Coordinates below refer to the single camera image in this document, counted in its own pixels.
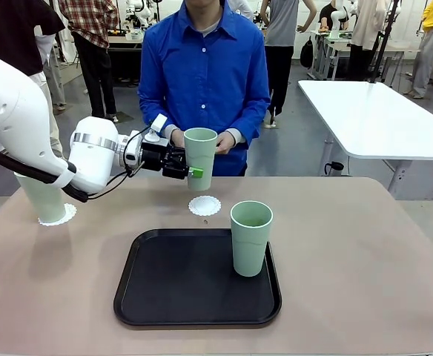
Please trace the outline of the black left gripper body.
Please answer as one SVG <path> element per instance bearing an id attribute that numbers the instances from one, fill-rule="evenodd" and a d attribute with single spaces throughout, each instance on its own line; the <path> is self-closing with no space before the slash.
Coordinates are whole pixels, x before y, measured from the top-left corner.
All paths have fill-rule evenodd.
<path id="1" fill-rule="evenodd" d="M 142 141 L 140 147 L 140 164 L 142 169 L 148 171 L 161 171 L 164 167 L 164 158 L 169 151 L 169 141 L 161 139 L 158 142 Z"/>

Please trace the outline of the person's left hand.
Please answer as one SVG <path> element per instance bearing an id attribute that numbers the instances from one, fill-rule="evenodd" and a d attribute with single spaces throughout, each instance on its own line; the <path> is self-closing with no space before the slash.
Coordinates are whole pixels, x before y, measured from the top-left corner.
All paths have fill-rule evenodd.
<path id="1" fill-rule="evenodd" d="M 228 154 L 235 144 L 234 136 L 230 132 L 224 131 L 217 136 L 215 154 Z"/>

